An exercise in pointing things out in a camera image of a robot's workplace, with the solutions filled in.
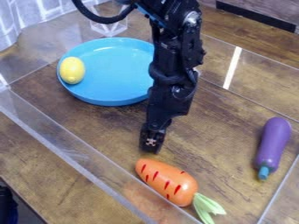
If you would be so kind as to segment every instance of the toy lemon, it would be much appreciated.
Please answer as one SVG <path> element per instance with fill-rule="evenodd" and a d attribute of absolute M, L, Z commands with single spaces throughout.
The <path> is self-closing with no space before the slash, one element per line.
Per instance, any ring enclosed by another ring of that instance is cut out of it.
<path fill-rule="evenodd" d="M 83 61 L 76 57 L 68 57 L 60 63 L 60 77 L 70 84 L 78 84 L 86 73 Z"/>

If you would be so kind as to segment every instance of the black cable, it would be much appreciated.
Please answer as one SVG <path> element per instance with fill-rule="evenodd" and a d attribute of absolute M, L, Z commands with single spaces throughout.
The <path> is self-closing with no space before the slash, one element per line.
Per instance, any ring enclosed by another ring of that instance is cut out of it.
<path fill-rule="evenodd" d="M 118 16 L 114 17 L 100 17 L 98 16 L 95 13 L 92 13 L 90 11 L 90 9 L 87 8 L 87 6 L 84 5 L 84 3 L 82 2 L 82 0 L 71 0 L 76 6 L 76 8 L 79 9 L 79 12 L 94 22 L 104 24 L 104 25 L 110 25 L 114 24 L 115 22 L 123 20 L 128 13 L 136 8 L 136 6 L 134 4 L 130 4 L 127 6 L 127 8 L 119 13 Z"/>

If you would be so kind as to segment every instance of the lemon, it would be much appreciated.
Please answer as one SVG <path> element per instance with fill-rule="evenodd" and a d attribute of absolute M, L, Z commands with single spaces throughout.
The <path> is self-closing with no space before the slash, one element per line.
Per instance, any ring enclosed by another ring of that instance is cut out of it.
<path fill-rule="evenodd" d="M 60 63 L 60 77 L 70 84 L 78 84 L 86 73 L 83 61 L 76 57 L 68 57 Z"/>

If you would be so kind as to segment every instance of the toy eggplant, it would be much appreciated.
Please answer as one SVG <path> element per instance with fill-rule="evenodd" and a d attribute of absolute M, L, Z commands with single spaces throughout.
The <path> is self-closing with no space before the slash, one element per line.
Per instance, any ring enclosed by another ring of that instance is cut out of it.
<path fill-rule="evenodd" d="M 259 170 L 258 178 L 261 180 L 266 180 L 269 174 L 278 169 L 291 131 L 291 124 L 282 117 L 274 117 L 266 122 L 255 158 L 255 167 Z"/>

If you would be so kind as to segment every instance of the wooden table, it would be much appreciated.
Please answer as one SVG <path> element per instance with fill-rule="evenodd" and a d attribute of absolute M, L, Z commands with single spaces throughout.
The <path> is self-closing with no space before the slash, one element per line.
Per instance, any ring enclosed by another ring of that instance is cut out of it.
<path fill-rule="evenodd" d="M 148 155 L 138 150 L 146 101 L 122 108 L 88 105 L 67 93 L 55 78 L 55 60 L 63 54 L 63 48 L 59 52 L 52 48 L 66 43 L 58 39 L 39 43 L 39 33 L 51 33 L 58 25 L 71 25 L 74 19 L 82 19 L 82 40 L 94 39 L 88 21 L 78 13 L 71 13 L 63 22 L 55 20 L 40 24 L 39 29 L 30 28 L 19 44 L 0 54 L 0 65 L 16 61 L 23 71 L 50 64 L 24 76 L 12 63 L 11 70 L 6 70 L 14 74 L 8 77 L 11 89 L 134 175 L 134 164 L 140 157 L 156 158 L 190 172 L 199 180 L 200 192 L 212 197 L 228 212 L 227 216 L 215 217 L 216 223 L 257 223 L 298 154 L 299 111 L 298 107 L 287 107 L 298 105 L 298 87 L 283 75 L 271 76 L 271 69 L 281 69 L 281 66 L 261 57 L 253 59 L 250 52 L 244 52 L 243 58 L 250 62 L 249 66 L 239 72 L 230 91 L 220 87 L 222 69 L 230 65 L 228 53 L 234 53 L 234 45 L 299 67 L 298 36 L 203 7 L 203 33 L 232 45 L 203 37 L 210 42 L 211 54 L 200 67 L 203 75 L 191 113 L 174 120 L 160 154 Z M 26 34 L 32 37 L 31 47 L 36 48 L 36 54 L 30 54 L 32 48 L 23 45 L 28 41 Z M 63 35 L 75 45 L 74 32 L 68 30 Z M 139 13 L 130 17 L 130 29 L 120 36 L 150 39 L 150 27 Z M 269 83 L 275 85 L 274 92 Z M 271 95 L 282 94 L 274 98 L 262 97 L 269 91 Z M 266 183 L 261 183 L 253 158 L 262 127 L 273 116 L 289 116 L 295 132 L 279 171 Z M 0 114 L 0 123 L 2 178 L 48 223 L 143 223 L 4 114 Z M 131 201 L 140 210 L 146 209 L 138 199 L 131 198 Z M 270 223 L 299 223 L 297 203 L 283 209 L 293 212 L 287 217 L 283 212 L 278 213 L 277 222 Z M 195 215 L 191 207 L 186 211 Z M 155 211 L 155 215 L 158 220 L 170 222 L 162 213 Z"/>

